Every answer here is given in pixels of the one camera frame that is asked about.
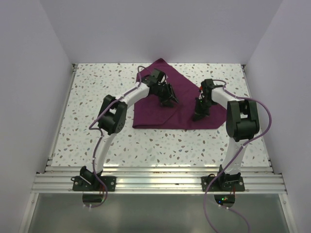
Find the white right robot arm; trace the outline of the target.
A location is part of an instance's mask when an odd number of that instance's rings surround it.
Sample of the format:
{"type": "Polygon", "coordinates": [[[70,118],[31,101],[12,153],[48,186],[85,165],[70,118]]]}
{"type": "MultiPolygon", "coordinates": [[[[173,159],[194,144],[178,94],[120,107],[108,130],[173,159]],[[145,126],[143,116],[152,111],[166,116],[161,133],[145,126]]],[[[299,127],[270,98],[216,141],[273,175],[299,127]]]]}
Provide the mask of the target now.
{"type": "Polygon", "coordinates": [[[246,142],[259,132],[257,103],[229,94],[225,85],[216,85],[213,79],[201,82],[200,95],[196,98],[193,121],[210,115],[210,108],[219,104],[226,109],[226,132],[229,145],[225,159],[217,175],[203,177],[203,183],[210,185],[211,191],[244,191],[241,165],[246,151],[246,142]]]}

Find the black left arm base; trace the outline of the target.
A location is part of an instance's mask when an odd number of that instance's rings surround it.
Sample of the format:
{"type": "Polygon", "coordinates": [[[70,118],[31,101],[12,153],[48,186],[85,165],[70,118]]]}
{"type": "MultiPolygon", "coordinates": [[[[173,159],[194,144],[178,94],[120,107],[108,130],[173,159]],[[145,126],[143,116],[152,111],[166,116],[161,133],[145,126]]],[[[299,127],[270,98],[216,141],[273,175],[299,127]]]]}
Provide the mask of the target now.
{"type": "Polygon", "coordinates": [[[99,180],[94,173],[89,170],[81,170],[80,175],[71,177],[73,182],[73,191],[103,191],[103,188],[108,192],[114,192],[117,178],[115,176],[101,176],[98,174],[99,180]]]}

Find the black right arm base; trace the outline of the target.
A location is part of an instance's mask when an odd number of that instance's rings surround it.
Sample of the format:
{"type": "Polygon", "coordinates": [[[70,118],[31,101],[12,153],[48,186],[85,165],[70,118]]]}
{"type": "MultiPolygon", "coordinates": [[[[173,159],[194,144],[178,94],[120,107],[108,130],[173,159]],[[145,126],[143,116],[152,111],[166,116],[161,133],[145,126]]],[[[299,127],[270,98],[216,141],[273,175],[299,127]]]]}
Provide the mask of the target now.
{"type": "MultiPolygon", "coordinates": [[[[201,177],[201,186],[204,192],[206,191],[207,187],[215,177],[216,176],[214,174],[201,177]]],[[[230,191],[232,192],[245,191],[244,181],[240,172],[235,175],[223,173],[210,185],[208,189],[208,192],[230,192],[230,191]]]]}

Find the purple cloth mat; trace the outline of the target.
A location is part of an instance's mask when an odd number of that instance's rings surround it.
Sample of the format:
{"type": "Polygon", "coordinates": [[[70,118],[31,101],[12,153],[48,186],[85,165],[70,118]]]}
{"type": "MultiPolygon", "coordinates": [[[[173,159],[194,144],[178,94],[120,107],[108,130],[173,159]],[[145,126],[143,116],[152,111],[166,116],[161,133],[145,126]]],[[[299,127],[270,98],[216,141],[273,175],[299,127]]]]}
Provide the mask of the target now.
{"type": "Polygon", "coordinates": [[[226,109],[219,104],[210,108],[209,116],[193,121],[195,98],[199,96],[199,87],[162,58],[143,70],[142,76],[148,75],[154,68],[168,76],[168,83],[173,86],[179,103],[171,108],[162,106],[155,95],[141,99],[134,104],[134,129],[208,130],[217,129],[226,121],[226,109]]]}

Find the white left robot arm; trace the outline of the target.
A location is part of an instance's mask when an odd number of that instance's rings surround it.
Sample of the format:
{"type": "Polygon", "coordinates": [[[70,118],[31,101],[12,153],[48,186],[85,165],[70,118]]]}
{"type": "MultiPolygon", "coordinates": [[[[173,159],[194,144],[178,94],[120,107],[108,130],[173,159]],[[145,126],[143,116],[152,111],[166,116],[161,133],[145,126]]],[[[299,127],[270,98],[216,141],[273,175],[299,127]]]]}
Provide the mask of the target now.
{"type": "Polygon", "coordinates": [[[104,98],[99,115],[89,126],[90,130],[100,132],[100,138],[90,164],[80,170],[80,178],[89,190],[97,190],[103,184],[99,175],[102,173],[105,157],[115,136],[125,126],[129,107],[150,95],[157,96],[165,107],[174,107],[173,103],[178,103],[173,87],[166,79],[167,75],[156,68],[145,77],[138,73],[138,81],[131,89],[115,97],[107,95],[104,98]]]}

